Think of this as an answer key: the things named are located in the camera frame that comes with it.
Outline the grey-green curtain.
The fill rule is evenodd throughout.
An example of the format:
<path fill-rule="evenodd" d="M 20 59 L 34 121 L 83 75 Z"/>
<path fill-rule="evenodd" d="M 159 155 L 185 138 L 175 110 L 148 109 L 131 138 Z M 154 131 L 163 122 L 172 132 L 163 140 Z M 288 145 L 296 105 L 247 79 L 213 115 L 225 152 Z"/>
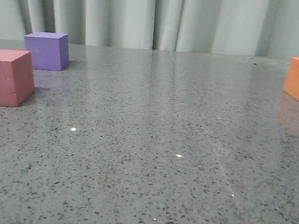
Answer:
<path fill-rule="evenodd" d="M 67 33 L 70 43 L 290 58 L 299 0 L 0 0 L 0 38 Z"/>

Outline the purple foam cube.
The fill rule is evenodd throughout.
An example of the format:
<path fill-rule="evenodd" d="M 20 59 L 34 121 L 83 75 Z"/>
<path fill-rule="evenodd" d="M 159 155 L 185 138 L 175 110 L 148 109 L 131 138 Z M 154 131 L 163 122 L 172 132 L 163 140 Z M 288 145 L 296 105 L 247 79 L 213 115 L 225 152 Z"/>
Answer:
<path fill-rule="evenodd" d="M 62 71 L 69 64 L 68 34 L 35 32 L 25 35 L 35 70 Z"/>

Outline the pink foam cube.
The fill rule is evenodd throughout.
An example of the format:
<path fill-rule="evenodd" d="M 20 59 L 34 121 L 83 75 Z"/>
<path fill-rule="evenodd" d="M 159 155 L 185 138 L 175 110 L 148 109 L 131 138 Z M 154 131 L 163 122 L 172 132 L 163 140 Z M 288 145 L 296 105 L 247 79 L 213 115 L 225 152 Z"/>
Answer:
<path fill-rule="evenodd" d="M 0 106 L 18 107 L 34 93 L 30 51 L 0 49 Z"/>

